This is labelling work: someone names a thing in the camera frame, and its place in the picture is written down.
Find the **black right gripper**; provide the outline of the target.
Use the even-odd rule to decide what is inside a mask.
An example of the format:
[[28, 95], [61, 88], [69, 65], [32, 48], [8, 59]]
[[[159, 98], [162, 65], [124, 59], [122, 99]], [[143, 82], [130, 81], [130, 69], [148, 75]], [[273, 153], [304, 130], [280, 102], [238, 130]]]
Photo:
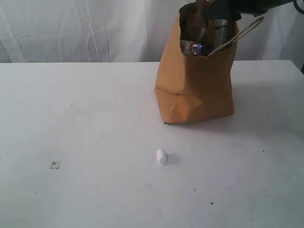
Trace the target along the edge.
[[214, 0], [205, 9], [206, 19], [237, 21], [241, 14], [260, 16], [273, 7], [272, 0]]

